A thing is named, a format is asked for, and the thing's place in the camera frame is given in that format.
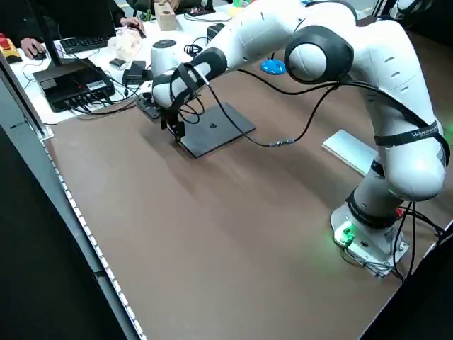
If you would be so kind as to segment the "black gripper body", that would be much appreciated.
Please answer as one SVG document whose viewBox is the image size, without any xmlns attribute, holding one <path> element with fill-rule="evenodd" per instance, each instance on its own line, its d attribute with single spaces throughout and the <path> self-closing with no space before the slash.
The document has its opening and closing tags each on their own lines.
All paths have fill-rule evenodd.
<svg viewBox="0 0 453 340">
<path fill-rule="evenodd" d="M 179 119 L 179 109 L 178 108 L 164 108 L 160 107 L 159 115 L 161 118 L 162 125 L 177 125 L 181 123 Z"/>
</svg>

